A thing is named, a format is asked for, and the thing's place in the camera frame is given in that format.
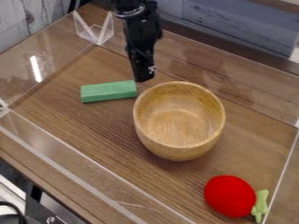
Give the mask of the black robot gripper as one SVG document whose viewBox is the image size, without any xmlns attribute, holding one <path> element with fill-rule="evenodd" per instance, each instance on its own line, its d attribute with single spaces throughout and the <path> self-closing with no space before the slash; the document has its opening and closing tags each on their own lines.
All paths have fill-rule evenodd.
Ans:
<svg viewBox="0 0 299 224">
<path fill-rule="evenodd" d="M 163 37 L 156 1 L 116 1 L 116 17 L 123 20 L 125 51 L 136 82 L 155 77 L 155 43 Z"/>
</svg>

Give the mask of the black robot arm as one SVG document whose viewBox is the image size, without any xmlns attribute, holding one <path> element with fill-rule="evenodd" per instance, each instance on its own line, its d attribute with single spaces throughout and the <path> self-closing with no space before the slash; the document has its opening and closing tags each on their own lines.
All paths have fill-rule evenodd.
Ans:
<svg viewBox="0 0 299 224">
<path fill-rule="evenodd" d="M 116 17 L 123 21 L 125 52 L 135 81 L 155 77 L 155 43 L 163 37 L 163 27 L 155 0 L 112 0 Z"/>
</svg>

